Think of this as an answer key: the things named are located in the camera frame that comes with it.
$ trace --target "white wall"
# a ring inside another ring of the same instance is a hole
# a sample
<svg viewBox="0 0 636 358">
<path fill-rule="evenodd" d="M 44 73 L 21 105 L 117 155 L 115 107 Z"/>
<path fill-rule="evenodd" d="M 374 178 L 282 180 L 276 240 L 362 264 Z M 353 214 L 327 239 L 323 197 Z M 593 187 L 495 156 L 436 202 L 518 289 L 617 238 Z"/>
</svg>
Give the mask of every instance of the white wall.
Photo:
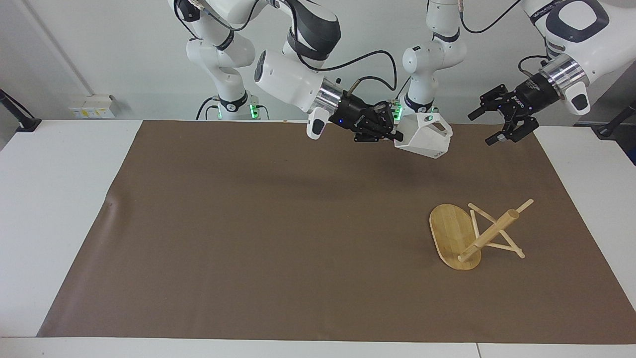
<svg viewBox="0 0 636 358">
<path fill-rule="evenodd" d="M 19 97 L 37 116 L 64 118 L 70 96 L 81 94 L 76 81 L 51 56 L 50 50 L 15 3 L 31 6 L 86 82 L 98 94 L 112 94 L 124 109 L 122 118 L 191 119 L 203 99 L 215 94 L 203 72 L 186 58 L 189 34 L 164 0 L 4 0 L 0 2 L 0 86 Z M 340 64 L 370 50 L 384 48 L 401 62 L 407 47 L 430 39 L 425 25 L 425 1 L 320 0 L 340 18 L 342 40 L 327 65 Z M 631 5 L 631 0 L 608 3 Z M 473 28 L 489 24 L 511 0 L 466 1 L 466 22 Z M 267 7 L 243 35 L 257 53 L 278 50 L 290 20 Z M 544 52 L 543 41 L 520 8 L 482 35 L 465 34 L 469 55 L 464 63 L 439 73 L 436 105 L 451 122 L 465 122 L 478 96 L 500 83 L 514 87 L 524 80 L 519 59 Z M 276 119 L 302 119 L 300 110 L 263 93 L 253 81 L 254 66 L 242 69 L 247 88 L 261 98 Z M 608 75 L 592 88 L 600 97 L 620 75 Z M 362 75 L 389 79 L 386 58 L 368 59 L 330 73 L 349 86 Z M 399 81 L 406 73 L 399 70 Z M 356 94 L 369 103 L 391 96 L 379 83 L 364 83 Z M 542 124 L 571 124 L 576 117 L 559 105 L 539 115 Z M 501 122 L 496 113 L 482 122 Z"/>
</svg>

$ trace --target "wooden cylinder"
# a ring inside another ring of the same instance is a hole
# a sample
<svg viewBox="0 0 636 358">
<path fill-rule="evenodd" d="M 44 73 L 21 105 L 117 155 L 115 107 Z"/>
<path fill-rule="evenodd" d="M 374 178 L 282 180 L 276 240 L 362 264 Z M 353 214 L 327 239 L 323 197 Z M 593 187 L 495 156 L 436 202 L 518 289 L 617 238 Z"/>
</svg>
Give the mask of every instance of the wooden cylinder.
<svg viewBox="0 0 636 358">
<path fill-rule="evenodd" d="M 497 222 L 484 231 L 471 246 L 467 247 L 461 254 L 459 254 L 459 261 L 466 262 L 473 254 L 481 250 L 487 243 L 491 242 L 499 234 L 499 231 L 505 230 L 518 218 L 519 211 L 516 211 L 515 209 L 506 211 L 503 215 L 501 215 Z"/>
</svg>

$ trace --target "brown tablecloth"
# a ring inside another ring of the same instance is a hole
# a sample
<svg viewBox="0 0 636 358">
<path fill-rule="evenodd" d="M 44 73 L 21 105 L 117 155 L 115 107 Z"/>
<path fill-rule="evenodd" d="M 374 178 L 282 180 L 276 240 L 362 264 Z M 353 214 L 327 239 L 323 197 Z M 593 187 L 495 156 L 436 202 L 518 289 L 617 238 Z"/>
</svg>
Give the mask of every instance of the brown tablecloth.
<svg viewBox="0 0 636 358">
<path fill-rule="evenodd" d="M 312 141 L 301 124 L 144 122 L 38 336 L 636 343 L 536 138 L 453 128 L 433 160 L 335 126 Z M 499 216 L 528 198 L 508 229 L 526 259 L 439 259 L 435 206 Z"/>
</svg>

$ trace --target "white table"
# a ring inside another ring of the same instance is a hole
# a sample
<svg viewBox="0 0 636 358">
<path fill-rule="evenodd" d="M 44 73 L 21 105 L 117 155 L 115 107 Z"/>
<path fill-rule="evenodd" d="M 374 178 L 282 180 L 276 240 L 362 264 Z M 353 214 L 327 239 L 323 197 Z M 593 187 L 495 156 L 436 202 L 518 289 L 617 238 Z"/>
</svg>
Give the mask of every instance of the white table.
<svg viewBox="0 0 636 358">
<path fill-rule="evenodd" d="M 0 357 L 636 357 L 636 345 L 33 338 L 140 124 L 49 120 L 0 152 L 0 336 L 14 337 Z M 636 307 L 636 167 L 587 128 L 536 134 Z"/>
</svg>

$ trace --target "wooden object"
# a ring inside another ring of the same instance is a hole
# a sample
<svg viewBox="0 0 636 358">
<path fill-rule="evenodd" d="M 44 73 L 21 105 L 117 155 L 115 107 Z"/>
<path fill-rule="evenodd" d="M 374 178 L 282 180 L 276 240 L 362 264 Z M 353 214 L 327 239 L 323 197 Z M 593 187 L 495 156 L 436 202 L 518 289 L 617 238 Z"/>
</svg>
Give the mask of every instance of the wooden object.
<svg viewBox="0 0 636 358">
<path fill-rule="evenodd" d="M 442 261 L 454 269 L 473 269 L 481 261 L 481 249 L 485 246 L 512 251 L 520 258 L 525 258 L 521 248 L 510 238 L 505 229 L 519 219 L 519 214 L 533 202 L 534 200 L 529 199 L 519 208 L 508 210 L 499 219 L 493 218 L 473 203 L 468 204 L 471 209 L 470 217 L 457 206 L 439 205 L 433 209 L 429 223 Z M 492 225 L 481 234 L 479 234 L 475 213 L 492 222 Z M 509 246 L 492 243 L 491 241 L 497 235 L 501 235 Z"/>
<path fill-rule="evenodd" d="M 477 238 L 471 218 L 462 208 L 451 204 L 439 205 L 433 209 L 429 223 L 439 257 L 446 265 L 458 270 L 477 267 L 481 261 L 480 252 L 465 262 L 458 258 Z"/>
</svg>

